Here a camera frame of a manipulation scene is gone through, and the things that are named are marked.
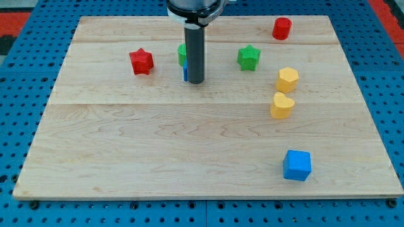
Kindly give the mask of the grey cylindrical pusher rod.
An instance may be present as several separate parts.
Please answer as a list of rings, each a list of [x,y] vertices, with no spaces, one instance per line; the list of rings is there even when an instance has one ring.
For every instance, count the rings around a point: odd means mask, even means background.
[[[184,29],[187,81],[199,84],[205,80],[205,29]]]

